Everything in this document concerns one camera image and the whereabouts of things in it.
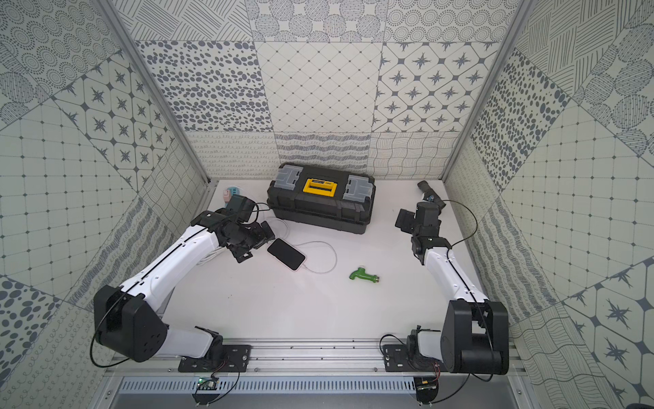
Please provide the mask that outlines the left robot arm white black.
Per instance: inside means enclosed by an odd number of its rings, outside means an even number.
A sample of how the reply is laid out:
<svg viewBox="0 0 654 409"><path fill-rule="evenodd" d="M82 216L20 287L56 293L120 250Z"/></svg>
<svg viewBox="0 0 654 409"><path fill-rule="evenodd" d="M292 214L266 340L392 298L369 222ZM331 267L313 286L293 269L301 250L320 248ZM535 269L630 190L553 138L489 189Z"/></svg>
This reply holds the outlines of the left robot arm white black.
<svg viewBox="0 0 654 409"><path fill-rule="evenodd" d="M100 288L93 301L95 331L90 343L127 361L180 356L210 368L223 366L223 338L218 332L172 327L158 316L158 310L183 278L220 250L244 262L254 250L274 240L269 224L259 221L260 212L257 202L235 195L225 207L198 214L176 242L120 286Z"/></svg>

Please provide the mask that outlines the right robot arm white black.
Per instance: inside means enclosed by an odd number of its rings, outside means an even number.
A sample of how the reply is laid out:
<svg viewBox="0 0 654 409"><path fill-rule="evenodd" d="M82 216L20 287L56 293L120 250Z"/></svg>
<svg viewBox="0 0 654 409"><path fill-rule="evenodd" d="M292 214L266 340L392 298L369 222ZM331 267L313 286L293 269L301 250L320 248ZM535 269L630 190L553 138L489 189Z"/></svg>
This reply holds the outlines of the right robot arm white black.
<svg viewBox="0 0 654 409"><path fill-rule="evenodd" d="M449 373L505 375L509 371L509 313L490 300L465 274L439 233L442 207L422 201L400 210L395 227L410 235L414 257L448 298L440 330L441 361Z"/></svg>

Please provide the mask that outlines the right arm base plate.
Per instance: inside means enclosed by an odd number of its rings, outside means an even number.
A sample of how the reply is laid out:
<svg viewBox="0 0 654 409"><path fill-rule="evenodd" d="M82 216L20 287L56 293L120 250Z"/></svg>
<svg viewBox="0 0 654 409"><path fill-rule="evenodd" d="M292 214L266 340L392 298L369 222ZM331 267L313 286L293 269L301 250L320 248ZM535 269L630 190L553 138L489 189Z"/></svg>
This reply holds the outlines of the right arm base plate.
<svg viewBox="0 0 654 409"><path fill-rule="evenodd" d="M407 347L402 344L383 344L381 346L384 368L387 373L436 373L446 371L443 361L421 354L410 356Z"/></svg>

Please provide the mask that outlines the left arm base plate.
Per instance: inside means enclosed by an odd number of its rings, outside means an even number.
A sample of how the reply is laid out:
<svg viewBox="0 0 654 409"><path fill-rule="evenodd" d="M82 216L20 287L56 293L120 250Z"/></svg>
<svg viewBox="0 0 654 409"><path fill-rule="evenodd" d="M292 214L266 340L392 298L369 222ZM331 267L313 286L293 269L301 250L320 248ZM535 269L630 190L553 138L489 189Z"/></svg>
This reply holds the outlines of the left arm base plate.
<svg viewBox="0 0 654 409"><path fill-rule="evenodd" d="M252 346L220 344L213 346L203 358L182 356L179 373L244 373L250 362Z"/></svg>

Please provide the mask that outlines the black phone pink case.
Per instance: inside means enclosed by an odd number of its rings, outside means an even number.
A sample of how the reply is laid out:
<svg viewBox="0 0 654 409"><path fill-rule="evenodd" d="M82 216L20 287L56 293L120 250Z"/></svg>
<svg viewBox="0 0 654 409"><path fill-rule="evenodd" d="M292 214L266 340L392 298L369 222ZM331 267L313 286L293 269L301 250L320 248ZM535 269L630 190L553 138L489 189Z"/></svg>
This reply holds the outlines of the black phone pink case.
<svg viewBox="0 0 654 409"><path fill-rule="evenodd" d="M307 259L296 247L282 239L275 239L267 247L267 252L292 271L298 271Z"/></svg>

